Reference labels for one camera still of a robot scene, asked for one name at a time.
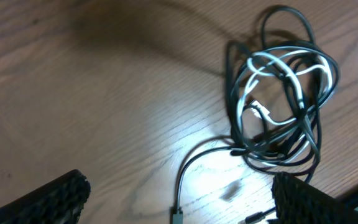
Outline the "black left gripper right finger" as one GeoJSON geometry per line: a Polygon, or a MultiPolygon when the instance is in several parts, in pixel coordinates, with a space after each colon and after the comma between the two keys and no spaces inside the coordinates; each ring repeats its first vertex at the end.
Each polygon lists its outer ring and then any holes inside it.
{"type": "Polygon", "coordinates": [[[281,172],[273,178],[276,224],[358,224],[358,212],[300,179],[281,172]]]}

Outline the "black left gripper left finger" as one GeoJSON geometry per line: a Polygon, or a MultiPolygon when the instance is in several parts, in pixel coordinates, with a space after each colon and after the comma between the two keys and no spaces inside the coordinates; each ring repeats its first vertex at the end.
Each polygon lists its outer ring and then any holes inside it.
{"type": "Polygon", "coordinates": [[[77,224],[91,193],[79,170],[71,170],[0,208],[0,224],[77,224]]]}

